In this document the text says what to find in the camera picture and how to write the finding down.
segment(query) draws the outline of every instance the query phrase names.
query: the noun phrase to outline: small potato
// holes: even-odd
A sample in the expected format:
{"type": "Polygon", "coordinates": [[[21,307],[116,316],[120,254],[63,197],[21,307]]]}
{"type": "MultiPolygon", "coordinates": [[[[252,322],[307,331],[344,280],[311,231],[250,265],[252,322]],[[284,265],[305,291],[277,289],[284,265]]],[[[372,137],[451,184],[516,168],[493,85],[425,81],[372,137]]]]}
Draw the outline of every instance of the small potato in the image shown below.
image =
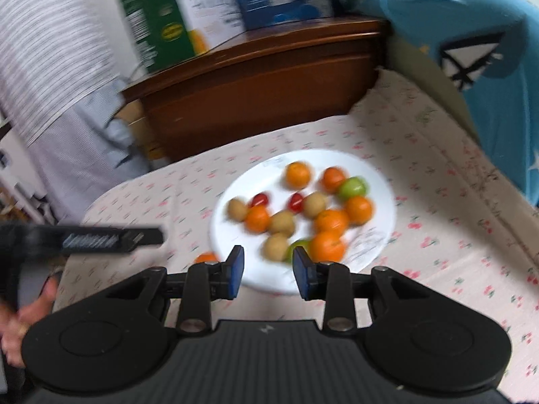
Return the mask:
{"type": "Polygon", "coordinates": [[[287,237],[292,237],[296,232],[296,224],[294,222],[294,214],[291,211],[284,209],[276,214],[273,214],[269,221],[270,234],[282,233],[287,237]]]}
{"type": "Polygon", "coordinates": [[[228,201],[226,213],[229,219],[236,222],[243,222],[247,217],[247,211],[249,211],[249,208],[247,208],[247,205],[242,200],[234,198],[228,201]]]}
{"type": "Polygon", "coordinates": [[[262,255],[265,259],[270,261],[284,261],[286,259],[288,246],[289,244],[286,235],[281,233],[273,234],[264,242],[262,246],[262,255]]]}
{"type": "Polygon", "coordinates": [[[310,219],[315,219],[322,211],[327,208],[327,201],[325,196],[315,191],[313,194],[309,194],[304,199],[304,216],[310,219]]]}

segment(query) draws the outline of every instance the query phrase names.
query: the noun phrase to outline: orange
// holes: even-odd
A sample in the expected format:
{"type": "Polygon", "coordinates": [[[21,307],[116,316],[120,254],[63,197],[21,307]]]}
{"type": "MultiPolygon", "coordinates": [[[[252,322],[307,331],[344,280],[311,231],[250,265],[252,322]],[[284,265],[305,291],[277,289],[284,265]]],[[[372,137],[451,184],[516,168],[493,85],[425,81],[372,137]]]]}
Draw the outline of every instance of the orange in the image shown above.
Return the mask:
{"type": "Polygon", "coordinates": [[[213,252],[205,252],[197,256],[195,263],[206,263],[206,261],[219,261],[213,252]]]}
{"type": "Polygon", "coordinates": [[[348,229],[348,214],[341,209],[326,209],[314,220],[316,232],[333,231],[339,237],[348,229]]]}
{"type": "Polygon", "coordinates": [[[335,194],[347,177],[347,174],[341,168],[330,167],[324,170],[320,183],[326,193],[335,194]]]}
{"type": "Polygon", "coordinates": [[[344,204],[344,209],[354,225],[364,225],[374,214],[373,203],[363,196],[349,198],[344,204]]]}
{"type": "Polygon", "coordinates": [[[302,190],[311,181],[311,169],[306,163],[288,164],[285,171],[285,181],[292,190],[302,190]]]}
{"type": "Polygon", "coordinates": [[[265,206],[257,205],[249,208],[247,217],[245,217],[245,227],[248,231],[254,234],[261,234],[266,232],[269,225],[270,215],[265,206]]]}
{"type": "Polygon", "coordinates": [[[341,241],[340,235],[332,231],[316,234],[309,245],[309,255],[315,263],[341,261],[345,250],[346,246],[341,241]]]}

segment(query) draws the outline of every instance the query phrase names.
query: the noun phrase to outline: bedsheet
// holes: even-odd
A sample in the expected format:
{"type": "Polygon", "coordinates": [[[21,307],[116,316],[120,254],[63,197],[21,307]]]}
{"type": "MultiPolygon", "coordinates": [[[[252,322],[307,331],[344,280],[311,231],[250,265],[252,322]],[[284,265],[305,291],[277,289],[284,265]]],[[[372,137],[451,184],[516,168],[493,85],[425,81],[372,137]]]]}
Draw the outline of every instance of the bedsheet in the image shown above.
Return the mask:
{"type": "MultiPolygon", "coordinates": [[[[55,309],[150,266],[185,271],[211,249],[212,208],[234,179],[275,155],[310,148],[355,154],[393,188],[395,231],[365,272],[378,264],[392,267],[498,321],[513,343],[501,391],[512,400],[539,399],[537,215],[448,114],[390,71],[380,71],[376,86],[348,115],[237,141],[104,194],[88,211],[88,224],[159,224],[165,244],[120,258],[71,257],[55,309]]],[[[172,302],[168,325],[178,307],[172,302]]],[[[366,302],[356,301],[356,310],[358,324],[368,325],[366,302]]],[[[245,286],[235,301],[212,303],[214,321],[320,322],[322,312],[322,301],[245,286]]]]}

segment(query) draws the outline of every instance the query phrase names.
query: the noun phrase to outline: human hand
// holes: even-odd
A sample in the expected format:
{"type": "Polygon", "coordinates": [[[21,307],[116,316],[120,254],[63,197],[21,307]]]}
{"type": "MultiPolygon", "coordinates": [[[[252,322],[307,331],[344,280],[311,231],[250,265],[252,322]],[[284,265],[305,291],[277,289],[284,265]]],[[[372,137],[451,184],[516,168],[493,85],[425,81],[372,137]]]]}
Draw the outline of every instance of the human hand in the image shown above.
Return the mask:
{"type": "Polygon", "coordinates": [[[12,312],[5,304],[0,305],[2,351],[6,355],[7,363],[10,365],[24,367],[21,356],[23,338],[31,325],[50,314],[57,291],[58,282],[56,278],[49,278],[39,298],[30,305],[21,308],[17,313],[12,312]]]}

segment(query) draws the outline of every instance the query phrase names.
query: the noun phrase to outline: striped shirt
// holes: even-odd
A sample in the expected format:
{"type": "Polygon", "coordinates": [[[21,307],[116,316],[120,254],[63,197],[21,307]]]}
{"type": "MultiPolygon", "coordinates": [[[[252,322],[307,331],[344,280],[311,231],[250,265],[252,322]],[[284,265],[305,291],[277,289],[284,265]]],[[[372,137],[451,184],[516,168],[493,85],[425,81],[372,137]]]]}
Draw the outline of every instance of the striped shirt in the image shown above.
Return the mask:
{"type": "Polygon", "coordinates": [[[117,75],[85,0],[0,0],[0,104],[26,144],[117,75]]]}

